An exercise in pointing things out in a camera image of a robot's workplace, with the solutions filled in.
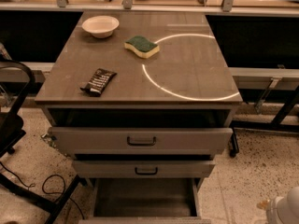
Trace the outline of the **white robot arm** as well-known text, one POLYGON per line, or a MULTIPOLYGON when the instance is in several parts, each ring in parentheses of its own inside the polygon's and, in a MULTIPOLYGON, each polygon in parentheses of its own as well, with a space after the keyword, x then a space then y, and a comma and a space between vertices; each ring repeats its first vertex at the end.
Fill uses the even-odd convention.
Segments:
POLYGON ((299 224, 299 187, 284 197, 261 201, 257 207, 265 211, 268 224, 299 224))

